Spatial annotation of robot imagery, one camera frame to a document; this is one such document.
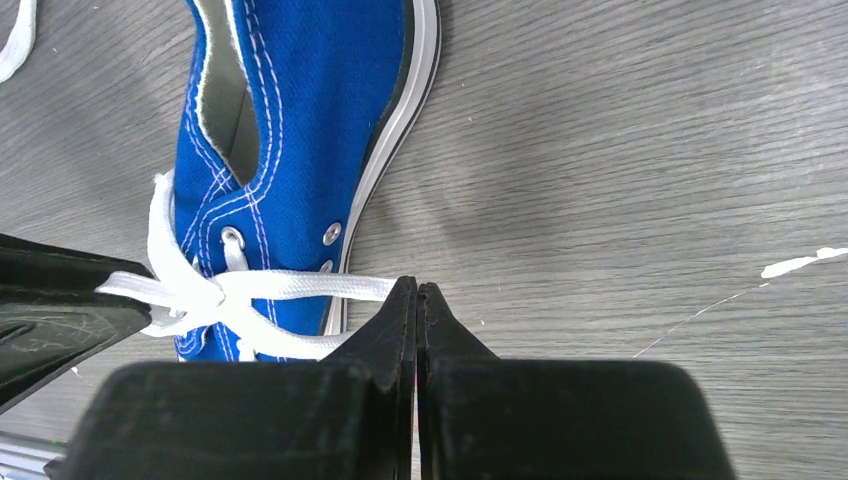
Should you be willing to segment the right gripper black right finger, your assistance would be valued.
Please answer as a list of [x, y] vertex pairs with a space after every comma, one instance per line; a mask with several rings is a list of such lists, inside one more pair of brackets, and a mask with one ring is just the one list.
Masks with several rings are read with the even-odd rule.
[[732, 479], [701, 389], [683, 369], [634, 360], [502, 359], [417, 294], [425, 479]]

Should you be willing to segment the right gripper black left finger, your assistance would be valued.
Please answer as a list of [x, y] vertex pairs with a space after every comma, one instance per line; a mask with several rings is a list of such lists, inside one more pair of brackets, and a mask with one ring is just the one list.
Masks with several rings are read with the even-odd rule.
[[407, 479], [417, 284], [318, 362], [147, 362], [112, 374], [62, 479]]

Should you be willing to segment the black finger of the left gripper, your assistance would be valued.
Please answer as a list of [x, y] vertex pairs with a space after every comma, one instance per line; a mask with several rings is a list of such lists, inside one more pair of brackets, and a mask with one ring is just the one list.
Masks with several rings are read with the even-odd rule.
[[78, 363], [140, 332], [147, 304], [96, 289], [143, 265], [1, 237], [1, 409], [8, 411]]

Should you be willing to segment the blue sneaker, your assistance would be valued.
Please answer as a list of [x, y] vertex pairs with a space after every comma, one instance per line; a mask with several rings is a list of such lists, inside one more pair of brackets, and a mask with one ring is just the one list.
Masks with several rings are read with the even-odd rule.
[[1, 51], [1, 82], [8, 81], [24, 65], [37, 35], [37, 0], [21, 0], [15, 23]]
[[435, 78], [435, 1], [192, 1], [174, 167], [155, 178], [150, 276], [102, 294], [151, 308], [183, 361], [301, 361], [348, 339], [362, 213]]

